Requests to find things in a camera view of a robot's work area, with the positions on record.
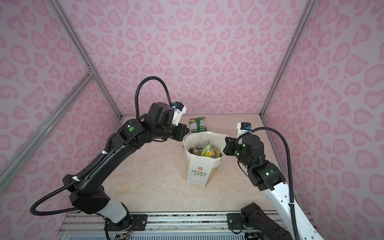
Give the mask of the green white snack bag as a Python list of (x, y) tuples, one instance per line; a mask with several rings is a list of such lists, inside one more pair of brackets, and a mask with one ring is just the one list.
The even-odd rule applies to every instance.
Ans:
[(206, 118), (198, 117), (198, 118), (189, 119), (189, 129), (191, 133), (206, 132), (207, 131)]

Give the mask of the orange Fox's fruit bag bottom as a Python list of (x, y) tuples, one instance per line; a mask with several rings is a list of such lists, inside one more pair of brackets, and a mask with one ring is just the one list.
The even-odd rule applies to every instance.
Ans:
[(200, 156), (203, 149), (190, 148), (189, 153), (192, 155)]

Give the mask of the white paper bag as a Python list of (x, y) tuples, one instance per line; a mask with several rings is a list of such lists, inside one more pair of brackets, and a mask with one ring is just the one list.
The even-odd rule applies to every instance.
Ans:
[[(183, 143), (187, 157), (188, 182), (201, 187), (207, 185), (226, 158), (226, 155), (223, 153), (226, 146), (225, 137), (227, 137), (227, 135), (213, 132), (200, 132), (192, 133), (185, 138)], [(210, 141), (213, 149), (216, 149), (221, 153), (222, 156), (220, 158), (213, 159), (189, 153), (190, 148), (203, 149), (208, 141)]]

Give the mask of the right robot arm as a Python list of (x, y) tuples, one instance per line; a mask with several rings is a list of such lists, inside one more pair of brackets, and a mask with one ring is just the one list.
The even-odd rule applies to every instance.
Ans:
[(288, 181), (279, 168), (266, 159), (261, 139), (247, 134), (241, 140), (226, 137), (225, 142), (224, 154), (235, 156), (246, 167), (251, 183), (273, 204), (285, 224), (280, 226), (257, 204), (251, 203), (241, 209), (243, 226), (260, 231), (261, 237), (269, 240), (321, 240), (320, 233), (290, 194)]

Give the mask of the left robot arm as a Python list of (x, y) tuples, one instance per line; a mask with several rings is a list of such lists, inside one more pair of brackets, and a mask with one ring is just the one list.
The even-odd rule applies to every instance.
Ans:
[(189, 131), (185, 124), (152, 122), (148, 116), (128, 120), (108, 140), (107, 154), (99, 155), (103, 159), (95, 158), (78, 173), (78, 179), (69, 188), (72, 205), (86, 214), (97, 214), (106, 219), (109, 231), (131, 230), (133, 217), (124, 204), (116, 204), (111, 200), (102, 185), (103, 182), (143, 145), (160, 139), (181, 142)]

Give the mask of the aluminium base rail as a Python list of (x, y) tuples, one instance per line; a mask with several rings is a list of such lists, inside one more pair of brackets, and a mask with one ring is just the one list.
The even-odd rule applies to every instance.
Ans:
[[(107, 230), (107, 221), (97, 215), (67, 214), (57, 240), (269, 240), (261, 232), (245, 228), (240, 234), (229, 229), (230, 215), (241, 212), (138, 212), (132, 213), (133, 228)], [(265, 214), (284, 227), (277, 211)]]

